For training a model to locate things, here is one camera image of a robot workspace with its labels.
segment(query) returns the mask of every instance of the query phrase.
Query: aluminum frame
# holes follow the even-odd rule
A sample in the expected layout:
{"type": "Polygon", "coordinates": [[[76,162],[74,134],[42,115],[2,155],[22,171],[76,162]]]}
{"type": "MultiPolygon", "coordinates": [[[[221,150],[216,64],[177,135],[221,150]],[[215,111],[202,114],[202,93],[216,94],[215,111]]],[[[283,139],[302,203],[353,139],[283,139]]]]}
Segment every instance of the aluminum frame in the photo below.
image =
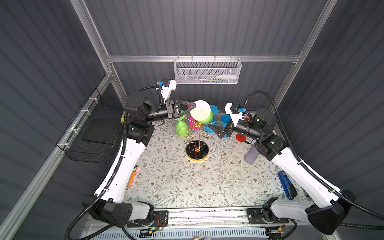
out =
{"type": "MultiPolygon", "coordinates": [[[[111,73],[105,75],[99,86],[97,86],[97,89],[92,93],[88,101],[82,107],[82,110],[84,111],[79,111],[79,114],[72,121],[68,129],[75,128],[81,117],[84,114],[87,114],[86,110],[90,107],[92,102],[95,101],[95,98],[99,95],[99,93],[102,94],[105,92],[112,79],[113,75],[111,73]]],[[[59,142],[66,142],[70,135],[71,131],[66,131],[59,142]]],[[[48,156],[47,160],[41,166],[35,177],[29,183],[28,187],[25,189],[19,200],[0,225],[1,240],[11,240],[14,237],[46,184],[51,179],[56,168],[59,166],[64,155],[65,153],[58,146],[55,146],[54,150],[48,156]]]]}
{"type": "Polygon", "coordinates": [[[137,56],[123,56],[123,55],[108,55],[107,61],[109,63],[173,63],[177,61],[204,61],[206,59],[217,61],[230,61],[232,58],[240,58],[244,63],[266,63],[266,62],[289,62],[297,63],[300,60],[300,55],[251,55],[251,56],[153,56],[153,55],[137,55],[137,56]]]}
{"type": "MultiPolygon", "coordinates": [[[[207,228],[215,228],[217,230],[228,230],[232,227],[278,227],[281,223],[265,223],[249,224],[247,218],[248,208],[261,208],[261,206],[239,206],[239,207],[197,207],[197,208],[177,208],[177,209],[155,209],[167,210],[168,226],[164,229],[179,229],[193,231],[195,229],[203,230],[207,228]]],[[[81,237],[86,237],[97,230],[105,227],[107,223],[95,220],[91,217],[86,222],[86,227],[81,237]]],[[[293,222],[289,222],[286,226],[293,226],[293,222]]],[[[311,225],[308,222],[297,221],[297,225],[311,225]]],[[[139,228],[126,228],[126,230],[145,229],[139,228]]],[[[113,233],[119,231],[118,227],[111,227],[105,233],[113,233]]]]}
{"type": "Polygon", "coordinates": [[[101,64],[104,67],[106,73],[112,71],[115,76],[112,81],[113,88],[115,89],[119,98],[127,98],[127,94],[124,90],[124,87],[121,84],[119,75],[117,74],[114,66],[110,64],[106,57],[108,56],[108,51],[101,39],[99,31],[96,28],[96,25],[92,19],[91,13],[88,10],[87,5],[84,0],[71,0],[72,6],[76,11],[77,16],[80,19],[81,24],[83,25],[85,32],[88,35],[89,40],[92,43],[93,48],[95,49],[101,64]]]}
{"type": "MultiPolygon", "coordinates": [[[[281,85],[279,91],[276,94],[275,97],[275,103],[278,107],[283,100],[285,94],[288,91],[288,88],[291,86],[294,78],[296,77],[297,73],[299,72],[301,66],[303,65],[305,59],[307,58],[314,42],[316,41],[317,37],[319,36],[322,28],[325,25],[325,22],[327,22],[331,12],[333,11],[335,5],[337,4],[338,0],[327,0],[324,7],[322,8],[315,24],[313,25],[313,28],[311,29],[311,32],[309,33],[307,39],[304,42],[303,47],[300,51],[300,59],[297,63],[294,63],[289,70],[283,84],[281,85]]],[[[270,107],[270,110],[274,113],[275,110],[273,109],[273,106],[270,107]]]]}

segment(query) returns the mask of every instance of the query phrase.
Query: gray cup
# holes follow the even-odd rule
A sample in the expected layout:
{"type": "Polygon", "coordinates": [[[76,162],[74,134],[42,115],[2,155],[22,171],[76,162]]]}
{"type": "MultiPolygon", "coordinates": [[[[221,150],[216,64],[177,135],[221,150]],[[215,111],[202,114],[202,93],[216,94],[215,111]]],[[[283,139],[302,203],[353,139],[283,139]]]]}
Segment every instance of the gray cup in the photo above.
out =
{"type": "Polygon", "coordinates": [[[251,149],[247,152],[247,154],[244,156],[244,160],[247,162],[247,163],[250,163],[252,164],[256,158],[259,156],[259,151],[257,151],[256,147],[253,146],[251,147],[251,149]]]}

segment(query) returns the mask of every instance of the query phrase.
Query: vent grille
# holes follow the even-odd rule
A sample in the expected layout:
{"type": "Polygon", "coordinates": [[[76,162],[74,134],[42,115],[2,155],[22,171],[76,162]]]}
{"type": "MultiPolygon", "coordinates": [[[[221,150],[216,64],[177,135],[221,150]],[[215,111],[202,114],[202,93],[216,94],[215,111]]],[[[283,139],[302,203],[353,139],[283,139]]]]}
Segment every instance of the vent grille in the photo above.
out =
{"type": "MultiPolygon", "coordinates": [[[[194,236],[199,237],[200,231],[205,237],[222,238],[222,237],[254,237],[268,238],[265,235],[264,228],[257,227],[234,227],[218,229],[218,228],[202,228],[202,229],[164,229],[162,231],[152,233],[151,237],[139,237],[139,230],[127,230],[127,232],[135,239],[193,239],[194,236]]],[[[121,230],[105,231],[104,233],[94,237],[93,239],[128,239],[121,230]]]]}

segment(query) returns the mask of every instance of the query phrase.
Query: white wire mesh basket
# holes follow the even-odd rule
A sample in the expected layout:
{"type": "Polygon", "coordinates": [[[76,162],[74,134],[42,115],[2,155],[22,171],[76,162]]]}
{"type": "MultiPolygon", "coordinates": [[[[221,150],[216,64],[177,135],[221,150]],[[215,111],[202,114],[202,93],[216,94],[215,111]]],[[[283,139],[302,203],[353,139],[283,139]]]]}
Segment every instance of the white wire mesh basket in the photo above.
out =
{"type": "Polygon", "coordinates": [[[173,63],[178,84],[236,84],[241,66],[239,58],[175,58],[173,63]]]}

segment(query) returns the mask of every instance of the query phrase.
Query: orange object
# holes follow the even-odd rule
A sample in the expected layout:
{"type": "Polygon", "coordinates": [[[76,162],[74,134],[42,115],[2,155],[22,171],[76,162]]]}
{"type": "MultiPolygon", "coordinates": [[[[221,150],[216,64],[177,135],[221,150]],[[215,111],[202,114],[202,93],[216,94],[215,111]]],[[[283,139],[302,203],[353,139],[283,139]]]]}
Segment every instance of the orange object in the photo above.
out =
{"type": "Polygon", "coordinates": [[[239,134],[237,134],[237,135],[236,135],[236,140],[239,141],[239,142],[244,142],[244,141],[247,140],[247,137],[244,136],[244,135],[241,135],[241,136],[240,136],[239,134]]]}
{"type": "Polygon", "coordinates": [[[138,168],[138,166],[135,165],[135,167],[133,168],[132,174],[131,174],[131,178],[129,179],[129,184],[128,184],[128,186],[131,186],[131,185],[132,185],[133,178],[135,177],[136,172],[137,172],[137,168],[138,168]]]}

